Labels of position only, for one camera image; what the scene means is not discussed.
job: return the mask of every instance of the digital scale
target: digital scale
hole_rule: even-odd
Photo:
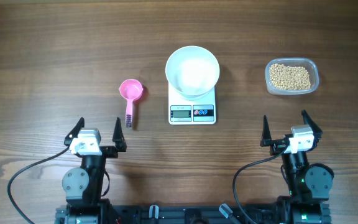
[[[214,124],[215,87],[202,96],[186,99],[168,84],[168,120],[172,125]]]

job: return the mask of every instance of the pink scoop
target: pink scoop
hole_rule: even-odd
[[[143,87],[142,84],[135,79],[125,80],[119,87],[119,92],[122,97],[127,100],[126,111],[126,126],[127,128],[132,126],[133,114],[132,107],[135,100],[138,100],[142,96]]]

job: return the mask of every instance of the wooden surface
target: wooden surface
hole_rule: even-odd
[[[165,62],[176,49],[199,45],[221,66],[218,122],[171,126]],[[320,86],[303,96],[274,96],[264,69],[274,58],[306,57]],[[358,1],[167,1],[0,6],[0,223],[24,223],[6,193],[22,167],[64,148],[85,118],[109,144],[126,101],[118,87],[140,80],[145,96],[128,150],[106,166],[115,205],[234,204],[235,171],[269,156],[259,147],[262,117],[274,138],[302,124],[306,109],[324,131],[308,154],[335,171],[334,223],[358,223]],[[241,202],[288,195],[281,159],[245,171]],[[62,157],[28,170],[12,186],[36,223],[53,222],[65,205],[62,177],[80,160]]]

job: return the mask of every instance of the clear plastic tray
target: clear plastic tray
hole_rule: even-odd
[[[285,66],[304,67],[309,73],[310,89],[307,89],[307,90],[281,90],[281,89],[275,88],[273,86],[272,81],[270,80],[270,66],[272,66],[273,64],[276,64],[276,63],[282,64]],[[298,95],[298,94],[311,93],[312,91],[315,91],[317,89],[317,86],[319,84],[317,66],[313,61],[311,61],[310,59],[307,59],[307,58],[278,58],[278,59],[274,59],[266,65],[265,77],[266,77],[267,91],[274,95]]]

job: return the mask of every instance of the container of beans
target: container of beans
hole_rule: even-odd
[[[317,66],[307,58],[278,58],[265,69],[267,91],[274,95],[311,93],[319,84]]]

